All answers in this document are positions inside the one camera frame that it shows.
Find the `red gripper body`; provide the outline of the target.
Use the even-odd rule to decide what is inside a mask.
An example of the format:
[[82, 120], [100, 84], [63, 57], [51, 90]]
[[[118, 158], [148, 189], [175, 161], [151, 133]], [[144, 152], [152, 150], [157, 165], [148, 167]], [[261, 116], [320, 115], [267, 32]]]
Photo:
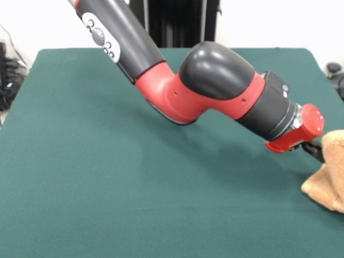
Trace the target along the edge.
[[313, 104], [297, 104], [296, 114], [286, 130], [265, 146], [274, 153], [284, 153], [296, 149], [299, 145], [310, 142], [323, 134], [325, 119]]

